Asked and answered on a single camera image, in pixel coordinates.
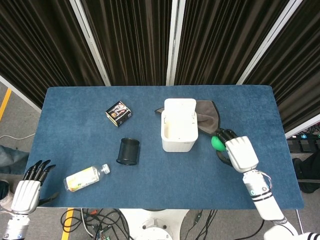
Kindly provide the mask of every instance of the blue table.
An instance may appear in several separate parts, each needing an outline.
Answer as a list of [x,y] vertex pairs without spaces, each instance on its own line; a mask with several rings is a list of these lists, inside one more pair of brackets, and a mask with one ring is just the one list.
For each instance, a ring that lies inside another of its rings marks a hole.
[[[161,116],[167,98],[215,102],[221,127],[247,135],[258,169],[272,178],[282,209],[300,209],[303,200],[271,87],[262,85],[51,87],[48,89],[27,168],[51,159],[56,168],[42,197],[60,196],[51,207],[144,209],[254,209],[243,175],[223,164],[211,138],[199,132],[187,153],[162,149]],[[132,117],[119,128],[105,110],[123,101]],[[116,162],[121,138],[140,141],[139,164]],[[76,192],[63,179],[92,165],[108,163],[105,179]]]

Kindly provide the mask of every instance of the bottle label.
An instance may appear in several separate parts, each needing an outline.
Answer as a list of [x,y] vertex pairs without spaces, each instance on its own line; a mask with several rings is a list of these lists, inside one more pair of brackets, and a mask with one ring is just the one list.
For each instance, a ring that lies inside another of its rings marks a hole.
[[99,181],[99,177],[95,174],[94,168],[88,167],[82,171],[79,171],[71,176],[66,177],[66,184],[71,192],[75,192],[90,184]]

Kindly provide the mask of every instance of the black curtain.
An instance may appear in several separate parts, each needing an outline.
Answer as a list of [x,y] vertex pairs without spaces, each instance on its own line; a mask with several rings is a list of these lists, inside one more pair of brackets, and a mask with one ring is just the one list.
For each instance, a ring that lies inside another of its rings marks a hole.
[[287,3],[187,0],[175,84],[236,84]]
[[165,85],[171,0],[82,0],[112,85]]
[[68,0],[0,1],[0,75],[39,107],[49,87],[104,85]]
[[272,86],[286,132],[320,114],[318,1],[302,1],[244,83]]

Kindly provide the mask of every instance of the black cylinder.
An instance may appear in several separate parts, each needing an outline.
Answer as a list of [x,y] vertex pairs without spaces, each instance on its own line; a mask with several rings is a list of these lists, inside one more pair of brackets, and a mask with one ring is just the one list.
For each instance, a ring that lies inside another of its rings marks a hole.
[[138,140],[132,138],[122,138],[117,162],[124,165],[136,165],[138,163]]

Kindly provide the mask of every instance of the black box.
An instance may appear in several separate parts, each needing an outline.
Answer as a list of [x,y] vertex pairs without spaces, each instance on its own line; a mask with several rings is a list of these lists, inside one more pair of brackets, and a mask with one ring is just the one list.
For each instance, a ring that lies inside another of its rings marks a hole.
[[130,109],[122,101],[118,101],[115,105],[110,107],[105,111],[105,114],[117,127],[132,116]]

